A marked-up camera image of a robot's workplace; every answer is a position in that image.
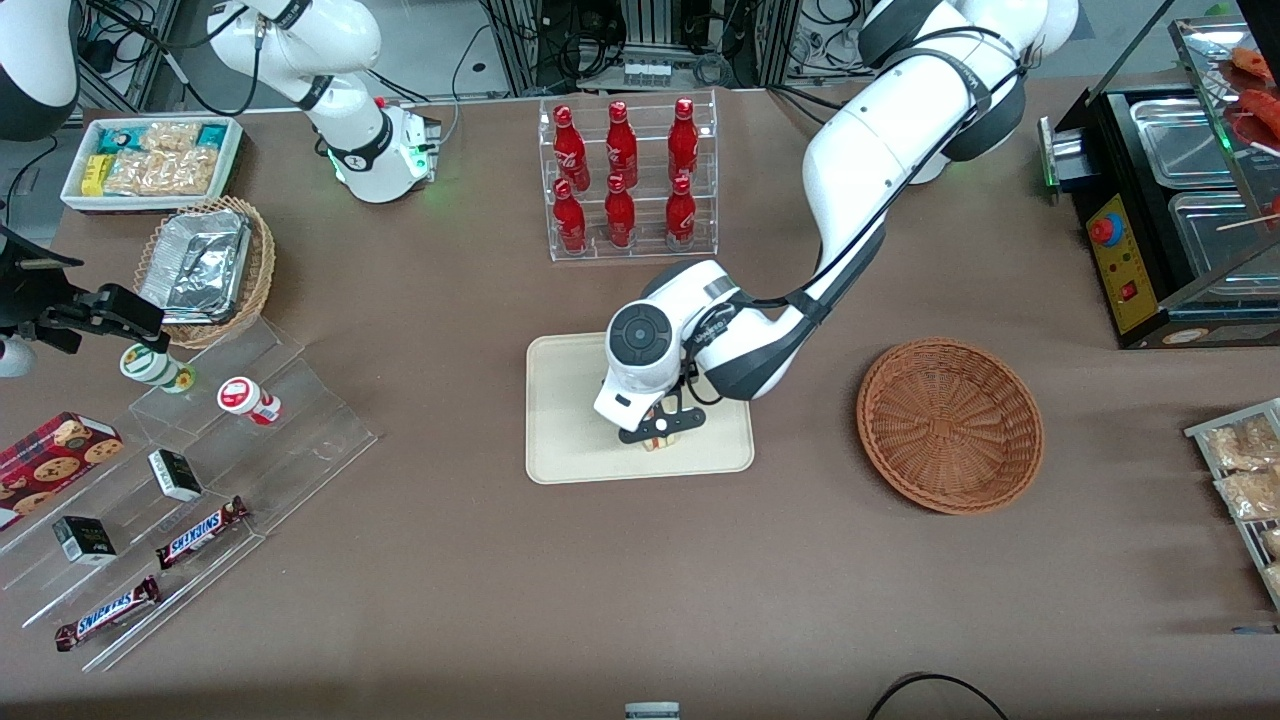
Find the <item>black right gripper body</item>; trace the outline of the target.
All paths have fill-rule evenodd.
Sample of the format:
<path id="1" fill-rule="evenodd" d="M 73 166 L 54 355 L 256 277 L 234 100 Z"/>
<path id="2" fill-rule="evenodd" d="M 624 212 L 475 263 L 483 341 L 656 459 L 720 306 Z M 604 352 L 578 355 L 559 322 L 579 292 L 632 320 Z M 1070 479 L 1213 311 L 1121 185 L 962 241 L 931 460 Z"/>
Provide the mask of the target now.
<path id="1" fill-rule="evenodd" d="M 76 299 L 81 290 L 67 279 L 65 269 L 84 261 L 31 243 L 10 228 L 1 233 L 1 332 L 15 333 L 47 309 Z"/>

